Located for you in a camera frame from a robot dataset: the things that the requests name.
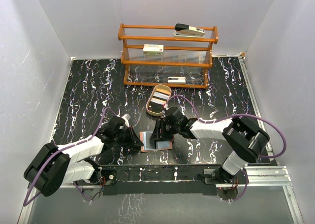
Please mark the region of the pink leather card holder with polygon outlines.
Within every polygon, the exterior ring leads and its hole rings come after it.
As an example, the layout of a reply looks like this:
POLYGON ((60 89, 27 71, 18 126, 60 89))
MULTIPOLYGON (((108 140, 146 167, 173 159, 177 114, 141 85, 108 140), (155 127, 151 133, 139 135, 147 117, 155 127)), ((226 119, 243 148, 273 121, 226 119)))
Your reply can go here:
POLYGON ((158 141, 154 142, 150 140, 150 137, 153 133, 151 131, 141 131, 139 133, 140 140, 143 143, 141 146, 141 152, 153 152, 153 151, 162 151, 170 150, 173 148, 172 141, 158 141))

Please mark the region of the beige wooden tray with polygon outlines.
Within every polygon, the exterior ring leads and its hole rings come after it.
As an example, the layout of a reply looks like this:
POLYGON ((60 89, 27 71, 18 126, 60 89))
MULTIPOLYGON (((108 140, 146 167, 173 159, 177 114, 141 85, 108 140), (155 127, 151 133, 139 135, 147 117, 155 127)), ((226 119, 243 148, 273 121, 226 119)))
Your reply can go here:
POLYGON ((152 115, 152 116, 156 116, 156 117, 159 117, 163 114, 163 111, 162 111, 162 106, 163 105, 160 105, 160 104, 156 104, 156 103, 152 103, 151 102, 151 98, 152 98, 152 94, 154 91, 160 91, 160 92, 168 92, 170 94, 170 97, 171 97, 171 94, 172 94, 172 90, 170 87, 166 86, 166 85, 162 85, 162 84, 158 84, 156 85, 154 88, 153 88, 153 91, 151 92, 151 95, 149 97, 149 100, 147 101, 146 103, 146 110, 147 110, 147 113, 152 115))

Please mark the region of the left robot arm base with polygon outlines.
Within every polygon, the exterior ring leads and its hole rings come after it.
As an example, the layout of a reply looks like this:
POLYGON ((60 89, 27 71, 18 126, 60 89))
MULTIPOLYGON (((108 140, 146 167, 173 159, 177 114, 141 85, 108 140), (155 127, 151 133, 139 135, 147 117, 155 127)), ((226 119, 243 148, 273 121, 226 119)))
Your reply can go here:
POLYGON ((83 202, 92 205, 94 201, 104 195, 106 188, 116 185, 117 171, 113 169, 97 168, 90 179, 74 181, 71 184, 83 198, 83 202))

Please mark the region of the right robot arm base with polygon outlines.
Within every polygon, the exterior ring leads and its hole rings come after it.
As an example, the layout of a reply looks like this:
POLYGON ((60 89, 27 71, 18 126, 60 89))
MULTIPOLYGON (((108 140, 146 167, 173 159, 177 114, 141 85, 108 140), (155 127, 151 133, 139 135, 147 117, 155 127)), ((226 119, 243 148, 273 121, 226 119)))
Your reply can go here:
POLYGON ((246 171, 239 171, 235 175, 230 175, 225 170, 206 168, 197 174, 197 180, 206 185, 227 185, 228 189, 235 189, 239 185, 249 183, 246 171))

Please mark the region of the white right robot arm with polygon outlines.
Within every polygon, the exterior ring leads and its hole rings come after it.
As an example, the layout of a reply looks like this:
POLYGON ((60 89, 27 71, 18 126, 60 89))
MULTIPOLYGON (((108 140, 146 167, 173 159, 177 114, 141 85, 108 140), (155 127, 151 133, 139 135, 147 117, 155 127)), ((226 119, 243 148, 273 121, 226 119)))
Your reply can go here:
POLYGON ((189 119, 177 107, 171 107, 162 118, 157 118, 150 141, 172 141, 175 134, 194 140, 225 140, 232 153, 208 176, 209 179, 225 183, 236 179, 237 173, 249 163, 257 162, 270 140, 269 135, 246 116, 208 122, 198 118, 189 119))

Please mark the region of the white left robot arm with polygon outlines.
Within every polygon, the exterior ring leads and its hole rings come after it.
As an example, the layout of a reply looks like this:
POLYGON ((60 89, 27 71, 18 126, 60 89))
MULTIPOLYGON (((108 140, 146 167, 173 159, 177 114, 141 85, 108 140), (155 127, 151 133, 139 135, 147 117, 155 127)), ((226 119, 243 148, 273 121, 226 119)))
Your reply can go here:
POLYGON ((43 145, 24 172, 24 178, 43 196, 54 194, 60 186, 79 180, 97 184, 102 173, 87 161, 91 156, 113 151, 114 146, 127 150, 140 148, 142 141, 128 122, 128 116, 114 116, 97 132, 72 144, 43 145))

